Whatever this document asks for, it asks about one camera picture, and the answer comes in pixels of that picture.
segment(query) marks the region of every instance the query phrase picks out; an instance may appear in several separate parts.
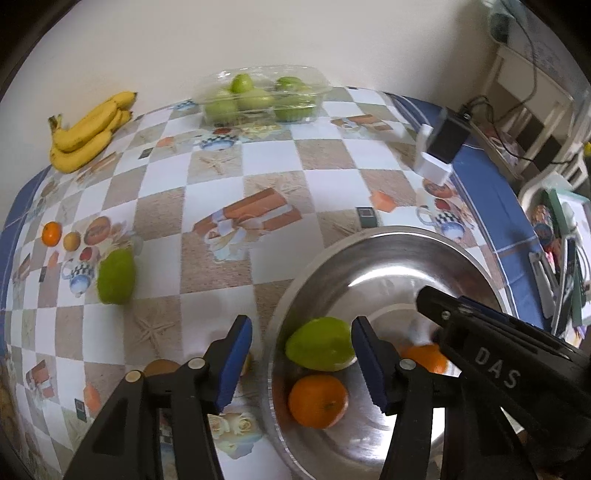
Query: power cord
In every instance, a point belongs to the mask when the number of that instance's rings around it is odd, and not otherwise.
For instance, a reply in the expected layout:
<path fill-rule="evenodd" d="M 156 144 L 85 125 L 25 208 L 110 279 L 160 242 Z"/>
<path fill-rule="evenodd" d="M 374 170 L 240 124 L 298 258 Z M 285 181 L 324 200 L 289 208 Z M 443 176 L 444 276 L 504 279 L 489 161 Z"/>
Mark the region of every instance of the power cord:
<path fill-rule="evenodd" d="M 490 102 L 490 100 L 488 99 L 488 97 L 486 95 L 477 95 L 477 96 L 471 98 L 470 100 L 468 100 L 460 108 L 460 116 L 463 116 L 464 114 L 468 114 L 470 117 L 472 117 L 472 111 L 477 106 L 484 105 L 486 107 L 485 118 L 492 125 L 492 128 L 495 130 L 495 134 L 496 134 L 497 138 L 499 139 L 499 142 L 501 143 L 501 145 L 503 146 L 503 148 L 507 151 L 507 153 L 509 153 L 510 155 L 512 155 L 517 160 L 527 160 L 528 162 L 532 162 L 533 160 L 530 159 L 530 158 L 522 157 L 522 156 L 515 155 L 515 154 L 511 153 L 511 151 L 509 150 L 509 148 L 505 144 L 505 141 L 501 137 L 501 134 L 499 133 L 499 130 L 498 130 L 497 126 L 496 126 L 497 122 L 500 122 L 501 120 L 507 118 L 507 116 L 509 114 L 513 113 L 515 110 L 517 110 L 518 108 L 523 107 L 527 102 L 529 102 L 535 96 L 535 94 L 538 91 L 538 69 L 537 69 L 537 61 L 536 61 L 536 57 L 535 57 L 534 42 L 531 40 L 531 37 L 527 33 L 527 30 L 525 29 L 525 27 L 521 24 L 521 22 L 518 20 L 517 16 L 511 11 L 511 9 L 504 2 L 504 0 L 500 0 L 500 2 L 501 2 L 501 5 L 511 14 L 511 16 L 513 16 L 513 18 L 515 20 L 515 23 L 517 23 L 517 25 L 520 27 L 520 29 L 525 34 L 525 37 L 527 38 L 528 42 L 530 43 L 530 47 L 531 47 L 531 64 L 532 64 L 533 70 L 534 70 L 534 72 L 533 72 L 533 74 L 534 74 L 534 87 L 532 88 L 531 93 L 524 100 L 520 101 L 519 103 L 517 103 L 513 107 L 509 108 L 501 117 L 499 117 L 497 119 L 495 119 L 495 109 L 491 105 L 491 102 Z M 552 162 L 550 162 L 550 164 L 554 164 L 554 165 L 562 165 L 562 164 L 566 164 L 566 163 L 570 163 L 570 159 L 569 160 L 566 160 L 566 161 L 559 161 L 559 162 L 552 161 Z"/>

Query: checkered tablecloth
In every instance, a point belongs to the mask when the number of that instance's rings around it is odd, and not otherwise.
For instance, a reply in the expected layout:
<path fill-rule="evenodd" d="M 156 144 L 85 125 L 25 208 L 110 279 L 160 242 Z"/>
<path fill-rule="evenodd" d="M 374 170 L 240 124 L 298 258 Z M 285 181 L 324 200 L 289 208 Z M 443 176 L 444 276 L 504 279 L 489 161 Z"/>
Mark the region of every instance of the checkered tablecloth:
<path fill-rule="evenodd" d="M 214 130 L 195 104 L 168 106 L 125 125 L 83 170 L 51 170 L 18 237 L 5 313 L 15 442 L 36 476 L 61 478 L 96 416 L 93 404 L 103 404 L 126 372 L 155 358 L 202 355 L 237 314 L 253 320 L 251 351 L 260 359 L 265 327 L 291 280 L 323 248 L 360 230 L 356 208 L 371 207 L 375 192 L 394 201 L 391 212 L 376 210 L 381 225 L 442 232 L 455 212 L 464 230 L 456 240 L 491 275 L 510 312 L 497 259 L 461 189 L 450 183 L 434 192 L 410 170 L 414 138 L 387 95 L 335 88 L 307 125 Z M 267 188 L 300 219 L 220 260 L 194 224 Z M 447 220 L 434 219 L 434 209 L 448 210 Z M 110 230 L 94 244 L 89 231 L 101 216 Z M 41 230 L 52 220 L 64 234 L 81 233 L 76 252 L 43 245 Z M 96 291 L 99 261 L 120 245 L 133 247 L 138 269 L 125 307 L 102 304 Z M 257 420 L 253 377 L 242 377 L 224 415 L 210 419 L 224 474 L 290 479 Z M 163 453 L 165 463 L 170 457 Z"/>

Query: bowl rim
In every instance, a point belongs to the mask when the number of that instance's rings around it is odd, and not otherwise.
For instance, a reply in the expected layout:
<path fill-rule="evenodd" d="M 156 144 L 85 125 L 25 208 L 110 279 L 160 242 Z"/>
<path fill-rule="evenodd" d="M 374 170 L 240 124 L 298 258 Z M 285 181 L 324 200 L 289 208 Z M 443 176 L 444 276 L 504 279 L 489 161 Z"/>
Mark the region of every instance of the bowl rim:
<path fill-rule="evenodd" d="M 306 478 L 314 480 L 314 477 L 311 476 L 306 471 L 306 469 L 300 465 L 298 460 L 293 456 L 293 454 L 289 450 L 285 442 L 284 436 L 282 434 L 282 431 L 279 428 L 279 424 L 277 423 L 275 405 L 272 401 L 272 369 L 274 366 L 273 354 L 277 347 L 277 337 L 279 334 L 280 327 L 296 295 L 300 292 L 300 290 L 308 281 L 308 279 L 325 262 L 331 259 L 331 257 L 335 256 L 337 253 L 343 251 L 344 249 L 351 247 L 352 245 L 358 244 L 370 238 L 400 234 L 428 237 L 432 240 L 447 245 L 460 255 L 464 256 L 468 261 L 472 263 L 474 267 L 476 267 L 476 269 L 488 282 L 493 294 L 495 295 L 497 302 L 501 306 L 502 312 L 509 313 L 507 312 L 502 297 L 499 294 L 499 289 L 494 286 L 492 278 L 488 274 L 488 272 L 466 249 L 460 247 L 457 243 L 453 242 L 452 240 L 446 238 L 443 235 L 440 235 L 439 233 L 435 233 L 429 230 L 413 226 L 383 226 L 361 230 L 360 232 L 354 233 L 353 235 L 343 238 L 342 240 L 322 250 L 322 252 L 316 255 L 314 259 L 308 265 L 306 265 L 306 267 L 304 267 L 304 269 L 299 273 L 299 275 L 296 276 L 295 279 L 293 279 L 290 286 L 282 295 L 281 300 L 279 300 L 279 303 L 277 304 L 275 312 L 273 313 L 273 316 L 269 321 L 269 325 L 267 326 L 265 336 L 263 338 L 263 355 L 261 367 L 259 369 L 259 381 L 261 387 L 261 416 L 263 420 L 264 429 L 267 433 L 267 436 L 271 444 L 273 445 L 273 447 L 275 448 L 283 462 L 292 471 L 296 472 L 300 476 L 305 475 Z"/>

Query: green fruit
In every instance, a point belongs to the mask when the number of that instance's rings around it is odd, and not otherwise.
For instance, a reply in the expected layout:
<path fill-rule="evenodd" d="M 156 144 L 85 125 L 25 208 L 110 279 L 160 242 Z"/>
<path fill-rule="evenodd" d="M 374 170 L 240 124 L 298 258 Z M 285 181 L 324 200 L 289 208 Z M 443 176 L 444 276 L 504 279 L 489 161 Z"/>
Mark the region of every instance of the green fruit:
<path fill-rule="evenodd" d="M 205 104 L 205 115 L 212 124 L 232 124 L 238 118 L 238 105 L 233 99 L 214 100 Z"/>
<path fill-rule="evenodd" d="M 102 303 L 124 305 L 135 287 L 134 254 L 128 248 L 113 250 L 99 266 L 96 288 Z"/>
<path fill-rule="evenodd" d="M 298 77 L 281 77 L 275 81 L 275 90 L 279 92 L 296 92 L 304 86 Z"/>
<path fill-rule="evenodd" d="M 288 338 L 285 354 L 311 370 L 336 372 L 347 368 L 355 361 L 351 326 L 334 317 L 312 320 Z"/>
<path fill-rule="evenodd" d="M 279 98 L 274 106 L 275 116 L 280 122 L 297 122 L 314 115 L 316 103 L 313 95 L 286 95 Z"/>
<path fill-rule="evenodd" d="M 273 95 L 262 88 L 253 88 L 238 97 L 238 108 L 240 110 L 264 110 L 273 105 Z"/>
<path fill-rule="evenodd" d="M 232 80 L 230 91 L 232 93 L 244 93 L 252 90 L 255 86 L 252 83 L 251 76 L 247 73 L 239 73 Z"/>

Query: bunch of bananas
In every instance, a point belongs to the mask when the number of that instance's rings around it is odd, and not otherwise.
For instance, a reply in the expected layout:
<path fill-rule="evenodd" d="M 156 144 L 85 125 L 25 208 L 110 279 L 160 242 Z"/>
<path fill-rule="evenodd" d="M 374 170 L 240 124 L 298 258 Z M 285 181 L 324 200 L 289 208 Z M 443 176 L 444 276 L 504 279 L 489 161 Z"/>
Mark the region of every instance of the bunch of bananas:
<path fill-rule="evenodd" d="M 61 127 L 61 115 L 48 119 L 53 140 L 49 159 L 63 173 L 86 165 L 111 142 L 113 133 L 131 119 L 129 107 L 136 93 L 121 92 L 93 108 L 69 129 Z"/>

